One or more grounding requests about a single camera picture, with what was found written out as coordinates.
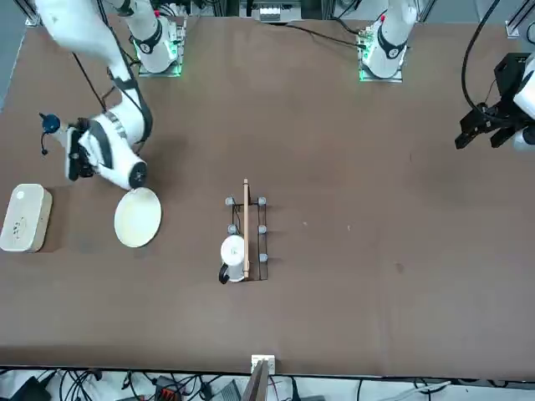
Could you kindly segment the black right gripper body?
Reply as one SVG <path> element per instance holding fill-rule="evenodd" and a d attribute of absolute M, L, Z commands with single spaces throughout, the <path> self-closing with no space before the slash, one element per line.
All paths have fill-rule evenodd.
<path fill-rule="evenodd" d="M 79 143 L 88 128 L 88 119 L 78 119 L 65 131 L 65 175 L 68 180 L 89 178 L 95 174 L 95 168 L 89 163 L 89 152 Z"/>

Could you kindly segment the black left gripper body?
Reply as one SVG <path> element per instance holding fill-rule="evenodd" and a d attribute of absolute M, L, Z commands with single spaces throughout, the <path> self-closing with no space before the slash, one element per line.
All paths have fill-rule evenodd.
<path fill-rule="evenodd" d="M 527 118 L 513 98 L 521 86 L 529 57 L 530 53 L 507 53 L 494 68 L 499 100 L 488 106 L 486 112 L 504 121 L 502 124 L 514 125 Z"/>

